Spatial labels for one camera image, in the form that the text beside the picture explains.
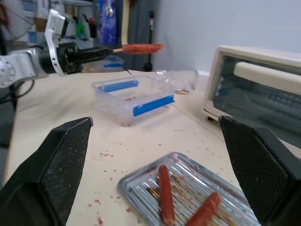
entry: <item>white wall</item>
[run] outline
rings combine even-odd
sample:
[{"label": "white wall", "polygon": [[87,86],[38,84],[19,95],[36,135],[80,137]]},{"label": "white wall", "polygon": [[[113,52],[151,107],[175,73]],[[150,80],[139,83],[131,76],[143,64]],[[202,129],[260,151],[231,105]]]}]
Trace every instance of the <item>white wall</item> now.
[{"label": "white wall", "polygon": [[301,52],[300,0],[159,0],[154,69],[210,71],[218,45]]}]

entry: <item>white tabletop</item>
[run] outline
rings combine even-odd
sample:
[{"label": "white tabletop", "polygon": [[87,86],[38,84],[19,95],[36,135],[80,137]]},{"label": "white tabletop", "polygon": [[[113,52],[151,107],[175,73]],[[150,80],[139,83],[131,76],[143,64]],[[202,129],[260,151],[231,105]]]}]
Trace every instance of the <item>white tabletop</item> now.
[{"label": "white tabletop", "polygon": [[94,126],[68,225],[97,225],[98,217],[101,217],[103,225],[108,226],[146,225],[117,190],[117,183],[126,174],[170,152],[187,155],[239,187],[221,130],[202,114],[203,92],[193,91],[191,96],[176,95],[176,103],[167,112],[130,128],[107,120],[93,108],[92,82],[129,76],[128,72],[82,73],[64,78],[52,75],[37,80],[32,92],[18,101],[6,180],[38,149],[52,128],[92,116]]}]

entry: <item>baking tray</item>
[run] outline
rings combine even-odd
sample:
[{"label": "baking tray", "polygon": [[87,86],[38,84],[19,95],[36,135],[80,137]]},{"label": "baking tray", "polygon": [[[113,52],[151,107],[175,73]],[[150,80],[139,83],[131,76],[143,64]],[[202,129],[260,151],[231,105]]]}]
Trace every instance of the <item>baking tray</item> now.
[{"label": "baking tray", "polygon": [[183,226],[206,198],[217,191],[222,202],[211,226],[260,225],[243,192],[181,153],[170,153],[122,178],[119,190],[148,225],[162,225],[158,204],[158,166],[166,165],[173,189],[177,226]]}]

